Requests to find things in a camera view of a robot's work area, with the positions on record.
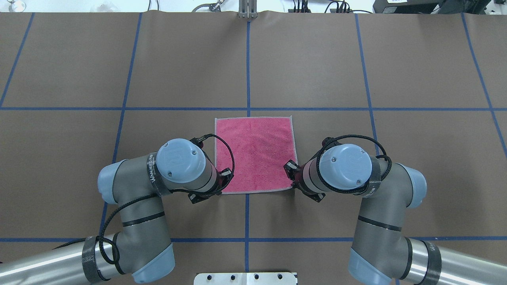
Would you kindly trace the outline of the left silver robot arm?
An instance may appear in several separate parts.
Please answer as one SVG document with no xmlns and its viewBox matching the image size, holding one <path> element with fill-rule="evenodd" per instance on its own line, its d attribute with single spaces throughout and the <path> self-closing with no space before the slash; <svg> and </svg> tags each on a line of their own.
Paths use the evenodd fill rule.
<svg viewBox="0 0 507 285">
<path fill-rule="evenodd" d="M 199 203 L 220 195 L 235 175 L 218 170 L 203 151 L 214 134 L 167 141 L 158 151 L 104 167 L 97 186 L 117 208 L 95 236 L 67 242 L 35 256 L 1 265 L 2 285 L 101 285 L 130 274 L 152 283 L 175 267 L 173 243 L 162 198 L 186 193 Z"/>
</svg>

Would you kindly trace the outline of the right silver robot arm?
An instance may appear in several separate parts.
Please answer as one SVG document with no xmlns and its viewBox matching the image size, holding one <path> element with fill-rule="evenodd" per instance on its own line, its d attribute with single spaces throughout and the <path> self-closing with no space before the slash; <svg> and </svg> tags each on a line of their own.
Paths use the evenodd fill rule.
<svg viewBox="0 0 507 285">
<path fill-rule="evenodd" d="M 311 160 L 284 165 L 294 189 L 320 202 L 327 194 L 360 196 L 348 272 L 366 285 L 392 279 L 415 285 L 505 285 L 506 266 L 403 236 L 407 209 L 426 196 L 418 170 L 327 140 Z"/>
</svg>

